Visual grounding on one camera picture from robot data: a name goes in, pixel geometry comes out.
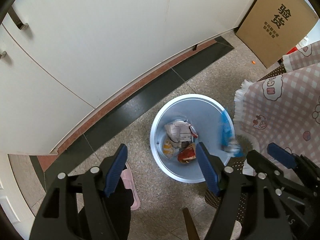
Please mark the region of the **pink slipper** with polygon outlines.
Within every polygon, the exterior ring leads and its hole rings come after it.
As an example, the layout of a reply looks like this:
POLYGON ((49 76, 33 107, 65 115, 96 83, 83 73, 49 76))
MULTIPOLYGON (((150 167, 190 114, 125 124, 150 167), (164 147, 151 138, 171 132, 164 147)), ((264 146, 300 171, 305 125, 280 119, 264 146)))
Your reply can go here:
POLYGON ((128 163, 125 163, 125 168, 121 172, 120 177, 123 181, 125 189, 131 190, 132 193, 133 202, 131 205, 131 211, 138 210, 140 208, 140 200, 135 187, 135 182, 133 179, 131 168, 129 167, 128 163))

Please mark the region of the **light blue trash bin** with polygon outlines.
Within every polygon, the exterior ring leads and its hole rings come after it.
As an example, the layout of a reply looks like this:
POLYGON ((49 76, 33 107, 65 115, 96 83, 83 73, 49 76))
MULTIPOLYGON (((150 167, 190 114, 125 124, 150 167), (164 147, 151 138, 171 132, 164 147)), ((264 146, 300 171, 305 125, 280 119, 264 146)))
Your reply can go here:
POLYGON ((178 160, 188 146, 203 142, 211 155, 227 164, 231 155, 223 150, 234 127, 225 108, 200 94, 185 94, 166 103, 153 120, 150 148, 159 168, 170 178, 188 184, 204 181, 196 157, 178 160))

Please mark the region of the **white low cabinet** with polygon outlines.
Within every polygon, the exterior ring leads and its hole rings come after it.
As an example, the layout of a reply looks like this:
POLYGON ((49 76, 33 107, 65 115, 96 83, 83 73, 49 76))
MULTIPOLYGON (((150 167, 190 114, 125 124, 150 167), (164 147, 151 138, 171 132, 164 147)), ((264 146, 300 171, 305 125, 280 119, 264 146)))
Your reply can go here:
POLYGON ((51 153, 157 65, 235 28, 254 0, 1 0, 1 152, 51 153))

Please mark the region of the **crumpled white receipt paper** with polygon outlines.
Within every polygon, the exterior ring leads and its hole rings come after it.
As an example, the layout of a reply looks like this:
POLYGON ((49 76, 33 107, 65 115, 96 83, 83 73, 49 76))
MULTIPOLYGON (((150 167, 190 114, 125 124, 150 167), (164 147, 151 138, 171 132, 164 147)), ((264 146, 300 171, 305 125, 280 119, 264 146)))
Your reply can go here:
POLYGON ((193 135, 191 133, 191 124, 182 120, 172 121, 164 125, 165 131, 173 142, 175 148, 185 147, 186 143, 191 143, 193 135))

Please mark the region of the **blue snack wrapper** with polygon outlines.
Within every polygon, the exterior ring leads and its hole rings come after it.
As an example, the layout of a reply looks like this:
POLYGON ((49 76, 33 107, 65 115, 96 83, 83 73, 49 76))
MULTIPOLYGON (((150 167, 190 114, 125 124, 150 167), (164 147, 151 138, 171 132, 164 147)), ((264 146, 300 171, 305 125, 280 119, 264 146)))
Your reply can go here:
POLYGON ((221 113, 220 127, 222 150, 225 151, 229 157, 243 157, 244 153, 235 138, 233 124, 229 122, 229 115, 226 110, 223 110, 221 113))

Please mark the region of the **pink checkered tablecloth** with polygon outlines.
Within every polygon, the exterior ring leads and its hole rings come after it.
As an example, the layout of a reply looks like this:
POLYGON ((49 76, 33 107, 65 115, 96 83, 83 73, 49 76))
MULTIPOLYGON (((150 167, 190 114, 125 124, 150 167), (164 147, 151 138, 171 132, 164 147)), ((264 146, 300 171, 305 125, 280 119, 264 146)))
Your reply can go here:
POLYGON ((275 143, 319 165, 319 42, 283 56, 283 65, 262 80, 244 80, 235 93, 234 129, 268 155, 275 143))

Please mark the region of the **red snack wrapper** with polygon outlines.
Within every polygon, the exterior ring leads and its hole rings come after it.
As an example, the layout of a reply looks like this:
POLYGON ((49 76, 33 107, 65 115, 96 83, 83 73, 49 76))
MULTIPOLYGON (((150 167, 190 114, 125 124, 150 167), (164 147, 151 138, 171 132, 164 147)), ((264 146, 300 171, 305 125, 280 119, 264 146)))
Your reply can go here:
POLYGON ((188 145, 178 155, 177 159, 180 163, 187 164, 192 160, 196 159, 195 143, 188 145))

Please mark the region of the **cardboard box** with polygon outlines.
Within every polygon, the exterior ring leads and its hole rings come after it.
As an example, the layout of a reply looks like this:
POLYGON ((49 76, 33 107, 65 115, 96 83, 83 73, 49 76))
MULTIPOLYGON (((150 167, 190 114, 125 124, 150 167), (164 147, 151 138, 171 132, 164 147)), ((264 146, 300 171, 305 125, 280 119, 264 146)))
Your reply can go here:
POLYGON ((306 37, 317 21, 305 0, 257 0, 236 36, 268 68, 306 37))

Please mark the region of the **brown wooden chair leg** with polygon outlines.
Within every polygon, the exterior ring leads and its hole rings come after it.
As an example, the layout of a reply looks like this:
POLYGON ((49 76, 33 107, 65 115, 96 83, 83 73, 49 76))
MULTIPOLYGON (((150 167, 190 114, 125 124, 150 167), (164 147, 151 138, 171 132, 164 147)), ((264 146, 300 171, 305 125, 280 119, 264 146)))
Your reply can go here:
POLYGON ((189 209, 187 207, 184 207, 182 209, 183 217, 185 221, 185 227, 187 230, 187 235, 189 240, 200 240, 199 235, 196 230, 196 226, 193 222, 193 219, 191 217, 191 214, 189 212, 189 209))

